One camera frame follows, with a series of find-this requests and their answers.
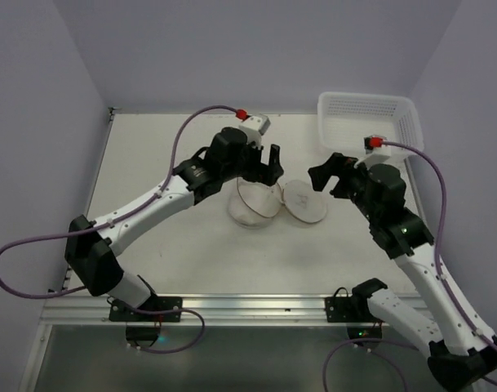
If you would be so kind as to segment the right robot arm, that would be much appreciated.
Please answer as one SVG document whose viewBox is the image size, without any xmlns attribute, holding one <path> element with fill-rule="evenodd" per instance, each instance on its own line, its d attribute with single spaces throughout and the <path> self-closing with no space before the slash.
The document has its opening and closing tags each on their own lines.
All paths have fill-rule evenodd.
<svg viewBox="0 0 497 392">
<path fill-rule="evenodd" d="M 405 205 L 406 183 L 394 166 L 367 167 L 356 158 L 332 154 L 308 170 L 312 187 L 350 200 L 369 223 L 374 242 L 413 283 L 431 317 L 400 300 L 385 283 L 370 279 L 352 290 L 361 312 L 386 322 L 427 361 L 438 384 L 461 391 L 497 368 L 497 334 L 472 307 L 438 255 L 424 221 Z"/>
</svg>

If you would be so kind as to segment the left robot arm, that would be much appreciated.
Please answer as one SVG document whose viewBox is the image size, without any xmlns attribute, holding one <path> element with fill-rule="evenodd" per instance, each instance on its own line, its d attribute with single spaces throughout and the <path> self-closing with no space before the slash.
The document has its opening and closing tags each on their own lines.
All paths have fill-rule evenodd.
<svg viewBox="0 0 497 392">
<path fill-rule="evenodd" d="M 263 163 L 262 153 L 262 147 L 241 129 L 223 128 L 210 145 L 182 161 L 148 193 L 95 220 L 84 215 L 73 219 L 65 260 L 92 296 L 110 295 L 134 308 L 143 307 L 154 291 L 140 276 L 126 272 L 119 265 L 119 256 L 143 234 L 219 193 L 230 180 L 241 177 L 275 185 L 284 173 L 280 147 L 270 145 L 267 163 Z"/>
</svg>

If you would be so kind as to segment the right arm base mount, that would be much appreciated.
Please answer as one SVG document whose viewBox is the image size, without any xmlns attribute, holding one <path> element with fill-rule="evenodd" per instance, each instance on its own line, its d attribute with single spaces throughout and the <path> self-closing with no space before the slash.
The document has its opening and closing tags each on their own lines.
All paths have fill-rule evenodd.
<svg viewBox="0 0 497 392">
<path fill-rule="evenodd" d="M 373 316 L 367 301 L 382 288 L 380 285 L 361 284 L 349 291 L 339 287 L 331 296 L 324 298 L 324 310 L 328 323 L 344 323 L 349 340 L 355 345 L 373 350 L 384 337 L 383 321 Z"/>
</svg>

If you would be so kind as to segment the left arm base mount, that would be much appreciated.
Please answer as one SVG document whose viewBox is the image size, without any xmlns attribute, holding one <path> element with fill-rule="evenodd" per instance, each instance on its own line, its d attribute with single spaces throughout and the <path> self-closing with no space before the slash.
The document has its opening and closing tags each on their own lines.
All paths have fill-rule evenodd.
<svg viewBox="0 0 497 392">
<path fill-rule="evenodd" d="M 109 321 L 125 323 L 126 341 L 133 346 L 152 347 L 161 336 L 163 322 L 178 323 L 183 299 L 180 296 L 151 296 L 138 310 L 124 302 L 109 300 Z"/>
</svg>

